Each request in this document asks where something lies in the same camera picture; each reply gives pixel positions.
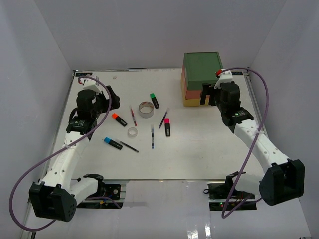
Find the blue pen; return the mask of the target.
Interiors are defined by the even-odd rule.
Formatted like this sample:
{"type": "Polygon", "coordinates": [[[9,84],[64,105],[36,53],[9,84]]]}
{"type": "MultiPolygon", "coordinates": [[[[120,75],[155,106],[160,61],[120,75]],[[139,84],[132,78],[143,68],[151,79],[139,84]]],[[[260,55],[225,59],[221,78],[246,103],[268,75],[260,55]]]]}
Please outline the blue pen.
{"type": "Polygon", "coordinates": [[[154,125],[151,124],[151,147],[152,149],[155,148],[155,145],[154,145],[154,125]]]}

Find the red pen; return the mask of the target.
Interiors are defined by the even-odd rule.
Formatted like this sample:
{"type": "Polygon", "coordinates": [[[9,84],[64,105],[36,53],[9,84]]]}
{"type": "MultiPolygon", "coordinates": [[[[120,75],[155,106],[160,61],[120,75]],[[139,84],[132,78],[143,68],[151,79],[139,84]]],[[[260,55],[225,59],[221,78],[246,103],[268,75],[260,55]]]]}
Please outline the red pen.
{"type": "Polygon", "coordinates": [[[135,118],[135,114],[134,114],[133,108],[132,108],[131,105],[129,105],[129,108],[130,108],[130,112],[131,112],[131,115],[132,115],[132,119],[133,119],[134,125],[135,125],[135,127],[137,127],[137,122],[136,122],[136,118],[135,118]]]}

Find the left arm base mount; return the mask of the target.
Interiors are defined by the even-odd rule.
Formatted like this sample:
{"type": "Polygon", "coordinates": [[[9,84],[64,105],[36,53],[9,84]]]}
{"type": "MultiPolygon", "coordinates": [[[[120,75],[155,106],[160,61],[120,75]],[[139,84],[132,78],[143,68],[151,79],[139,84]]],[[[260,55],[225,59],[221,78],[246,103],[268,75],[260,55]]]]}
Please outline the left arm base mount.
{"type": "Polygon", "coordinates": [[[103,197],[109,199],[89,200],[80,203],[77,208],[81,209],[121,209],[124,203],[124,197],[121,196],[120,184],[105,184],[103,197]]]}

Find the green drawer cabinet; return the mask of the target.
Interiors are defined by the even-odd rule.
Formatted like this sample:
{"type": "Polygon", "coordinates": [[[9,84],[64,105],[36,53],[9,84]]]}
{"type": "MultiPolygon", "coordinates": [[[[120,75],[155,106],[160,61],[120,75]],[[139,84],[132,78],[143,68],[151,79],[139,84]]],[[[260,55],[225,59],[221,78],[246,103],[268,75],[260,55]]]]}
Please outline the green drawer cabinet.
{"type": "Polygon", "coordinates": [[[201,106],[203,85],[217,82],[216,72],[223,68],[218,52],[184,53],[181,90],[185,107],[201,106]]]}

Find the blue highlighter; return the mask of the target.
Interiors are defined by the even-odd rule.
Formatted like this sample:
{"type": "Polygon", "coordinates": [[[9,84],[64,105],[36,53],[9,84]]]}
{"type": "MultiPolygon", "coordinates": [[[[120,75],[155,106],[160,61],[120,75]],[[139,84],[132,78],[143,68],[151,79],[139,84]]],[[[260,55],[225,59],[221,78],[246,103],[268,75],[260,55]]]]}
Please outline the blue highlighter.
{"type": "Polygon", "coordinates": [[[106,137],[104,138],[104,142],[118,150],[121,150],[123,148],[123,146],[120,143],[117,143],[116,141],[106,137]]]}

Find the small clear tape roll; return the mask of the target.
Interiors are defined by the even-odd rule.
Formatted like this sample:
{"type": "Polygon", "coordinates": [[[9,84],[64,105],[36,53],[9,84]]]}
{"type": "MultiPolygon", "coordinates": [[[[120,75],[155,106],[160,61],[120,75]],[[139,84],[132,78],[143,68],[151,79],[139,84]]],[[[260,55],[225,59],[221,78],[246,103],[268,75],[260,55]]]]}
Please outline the small clear tape roll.
{"type": "Polygon", "coordinates": [[[131,127],[128,129],[128,136],[129,137],[136,137],[138,135],[138,130],[135,127],[131,127]]]}

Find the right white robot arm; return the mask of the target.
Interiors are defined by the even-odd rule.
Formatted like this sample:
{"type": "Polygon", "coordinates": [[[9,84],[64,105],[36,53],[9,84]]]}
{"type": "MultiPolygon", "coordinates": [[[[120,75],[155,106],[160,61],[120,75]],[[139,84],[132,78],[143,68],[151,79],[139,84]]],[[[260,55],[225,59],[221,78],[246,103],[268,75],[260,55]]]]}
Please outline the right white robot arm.
{"type": "Polygon", "coordinates": [[[265,173],[259,179],[244,172],[239,181],[226,184],[226,195],[235,199],[251,189],[269,206],[301,197],[305,178],[303,163],[299,159],[289,159],[258,131],[253,116],[241,107],[239,86],[233,81],[218,87],[204,85],[201,97],[206,96],[209,96],[209,105],[220,110],[222,122],[245,143],[265,173]]]}

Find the green highlighter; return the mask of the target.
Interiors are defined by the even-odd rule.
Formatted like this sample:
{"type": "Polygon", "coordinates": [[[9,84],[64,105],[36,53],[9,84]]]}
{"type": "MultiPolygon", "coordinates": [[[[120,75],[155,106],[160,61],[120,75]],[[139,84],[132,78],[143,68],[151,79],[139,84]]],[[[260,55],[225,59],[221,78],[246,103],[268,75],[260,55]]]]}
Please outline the green highlighter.
{"type": "Polygon", "coordinates": [[[159,109],[160,106],[159,106],[158,100],[157,100],[157,98],[156,98],[156,96],[155,96],[154,93],[151,93],[151,94],[150,94],[150,98],[151,98],[151,100],[152,100],[152,103],[153,103],[154,107],[155,107],[156,109],[159,109]]]}

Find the pink highlighter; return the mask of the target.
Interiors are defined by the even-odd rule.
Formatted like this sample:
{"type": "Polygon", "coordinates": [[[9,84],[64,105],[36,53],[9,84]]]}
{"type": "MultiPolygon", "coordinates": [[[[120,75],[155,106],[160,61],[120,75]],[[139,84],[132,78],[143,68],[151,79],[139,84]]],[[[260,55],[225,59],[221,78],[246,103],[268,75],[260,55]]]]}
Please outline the pink highlighter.
{"type": "Polygon", "coordinates": [[[170,132],[170,120],[169,120],[169,118],[165,118],[164,119],[164,128],[165,128],[166,137],[170,137],[171,136],[171,132],[170,132]]]}

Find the purple pen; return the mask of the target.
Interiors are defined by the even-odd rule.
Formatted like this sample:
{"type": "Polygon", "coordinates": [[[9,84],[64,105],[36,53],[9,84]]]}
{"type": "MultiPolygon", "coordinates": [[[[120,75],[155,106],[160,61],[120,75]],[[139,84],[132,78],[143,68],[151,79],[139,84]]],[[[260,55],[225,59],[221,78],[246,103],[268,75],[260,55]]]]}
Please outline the purple pen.
{"type": "Polygon", "coordinates": [[[165,111],[165,113],[164,113],[164,115],[163,115],[163,117],[162,117],[162,119],[161,119],[161,122],[160,122],[160,124],[159,124],[159,128],[161,128],[161,126],[163,125],[164,120],[165,120],[165,118],[166,118],[168,112],[169,112],[169,108],[166,109],[166,111],[165,111]]]}

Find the orange highlighter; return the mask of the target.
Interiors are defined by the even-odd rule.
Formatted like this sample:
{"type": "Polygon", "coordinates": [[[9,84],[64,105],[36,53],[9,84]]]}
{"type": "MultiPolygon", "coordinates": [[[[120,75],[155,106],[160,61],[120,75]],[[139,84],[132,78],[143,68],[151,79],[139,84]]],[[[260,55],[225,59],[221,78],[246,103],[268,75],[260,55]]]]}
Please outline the orange highlighter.
{"type": "Polygon", "coordinates": [[[128,125],[117,113],[112,113],[112,118],[123,127],[126,127],[128,125]]]}

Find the black pen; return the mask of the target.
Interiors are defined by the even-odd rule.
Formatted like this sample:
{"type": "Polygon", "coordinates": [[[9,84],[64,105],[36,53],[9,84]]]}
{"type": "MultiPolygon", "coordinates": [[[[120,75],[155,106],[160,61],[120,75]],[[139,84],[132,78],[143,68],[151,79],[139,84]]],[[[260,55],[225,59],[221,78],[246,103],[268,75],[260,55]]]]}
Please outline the black pen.
{"type": "Polygon", "coordinates": [[[136,152],[136,153],[139,153],[139,150],[137,150],[136,148],[134,148],[134,147],[132,147],[132,146],[130,146],[130,145],[128,145],[128,144],[122,142],[122,141],[120,141],[120,144],[122,144],[123,146],[125,146],[125,147],[127,147],[127,148],[133,150],[133,151],[136,152]]]}

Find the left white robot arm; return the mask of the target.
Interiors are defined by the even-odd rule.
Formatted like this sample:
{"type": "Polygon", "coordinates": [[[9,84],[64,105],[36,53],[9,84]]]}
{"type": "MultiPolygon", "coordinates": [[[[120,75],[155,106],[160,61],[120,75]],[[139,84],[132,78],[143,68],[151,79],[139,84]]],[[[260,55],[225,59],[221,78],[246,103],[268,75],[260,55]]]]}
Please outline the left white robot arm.
{"type": "Polygon", "coordinates": [[[63,152],[57,155],[54,164],[40,183],[34,183],[29,198],[37,217],[57,221],[70,221],[77,206],[89,197],[99,199],[105,194],[103,176],[86,174],[74,185],[71,178],[77,163],[93,136],[92,129],[102,113],[120,107],[120,98],[111,86],[106,87],[110,97],[91,89],[78,92],[77,107],[69,116],[63,152]]]}

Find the large tape roll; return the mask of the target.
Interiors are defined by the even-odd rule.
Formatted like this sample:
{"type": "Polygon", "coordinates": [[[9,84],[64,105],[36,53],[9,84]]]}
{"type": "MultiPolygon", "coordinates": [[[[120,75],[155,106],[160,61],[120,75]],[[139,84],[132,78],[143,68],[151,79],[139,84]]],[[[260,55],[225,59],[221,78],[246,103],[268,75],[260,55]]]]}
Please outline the large tape roll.
{"type": "Polygon", "coordinates": [[[141,102],[138,106],[138,113],[142,118],[151,118],[154,115],[154,105],[148,101],[141,102]]]}

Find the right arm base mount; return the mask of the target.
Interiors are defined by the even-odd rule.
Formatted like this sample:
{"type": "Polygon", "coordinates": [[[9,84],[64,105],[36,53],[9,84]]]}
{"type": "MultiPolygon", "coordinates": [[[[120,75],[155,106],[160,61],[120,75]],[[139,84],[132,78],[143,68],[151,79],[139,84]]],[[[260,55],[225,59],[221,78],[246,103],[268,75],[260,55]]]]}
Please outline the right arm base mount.
{"type": "MultiPolygon", "coordinates": [[[[210,211],[222,211],[224,208],[224,204],[226,202],[229,190],[226,188],[225,183],[217,183],[213,182],[207,184],[207,188],[203,190],[205,195],[208,195],[209,209],[210,211]]],[[[241,205],[241,207],[237,208],[237,211],[254,211],[257,210],[255,196],[253,194],[249,194],[244,191],[236,191],[234,190],[230,202],[226,208],[227,211],[232,210],[238,204],[240,204],[246,197],[249,199],[241,205]]]]}

